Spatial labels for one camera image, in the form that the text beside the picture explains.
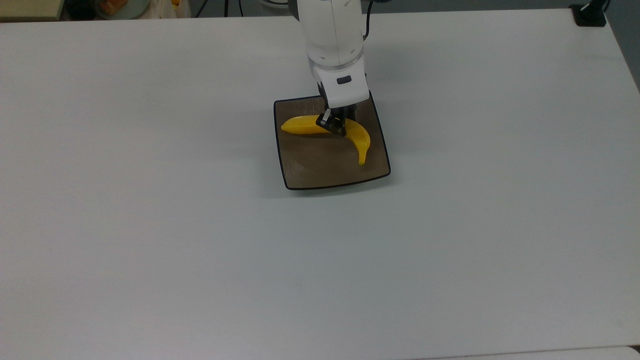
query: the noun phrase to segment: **table surface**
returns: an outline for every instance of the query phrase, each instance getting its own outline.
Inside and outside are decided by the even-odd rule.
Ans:
[[[0,357],[640,343],[640,95],[569,10],[373,15],[390,177],[291,192],[293,18],[0,24]]]

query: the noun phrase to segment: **cable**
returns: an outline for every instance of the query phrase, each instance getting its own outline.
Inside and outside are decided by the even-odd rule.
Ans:
[[[196,14],[196,17],[200,16],[200,13],[202,12],[202,9],[204,9],[204,6],[207,4],[209,0],[204,0],[204,3],[202,3],[202,6],[200,7],[200,10],[198,10],[198,13]]]
[[[369,7],[367,8],[367,33],[362,37],[362,40],[367,40],[369,36],[369,18],[371,18],[371,8],[373,7],[373,0],[369,1]]]

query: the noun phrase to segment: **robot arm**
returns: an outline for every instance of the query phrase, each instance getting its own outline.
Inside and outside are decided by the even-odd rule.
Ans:
[[[307,39],[311,73],[326,101],[316,124],[344,136],[344,119],[369,98],[360,0],[297,0],[292,12]]]

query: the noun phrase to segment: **yellow object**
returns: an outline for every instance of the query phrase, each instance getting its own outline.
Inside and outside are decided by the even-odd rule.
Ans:
[[[330,134],[326,129],[316,125],[317,118],[318,115],[292,117],[285,121],[280,129],[286,133],[294,135]],[[369,133],[364,127],[362,127],[362,125],[351,119],[346,119],[344,129],[347,131],[347,135],[345,137],[351,140],[358,150],[358,164],[364,165],[367,158],[367,151],[371,145],[371,137],[369,137]]]

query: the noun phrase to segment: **yellow banana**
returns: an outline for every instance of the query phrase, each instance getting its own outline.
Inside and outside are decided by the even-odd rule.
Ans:
[[[294,135],[312,135],[312,134],[329,134],[330,132],[316,125],[316,119],[318,115],[305,115],[292,117],[287,120],[280,129],[289,134]],[[357,122],[346,119],[344,128],[347,131],[345,136],[351,140],[358,150],[358,164],[364,165],[367,158],[367,151],[371,145],[371,137],[367,130]]]

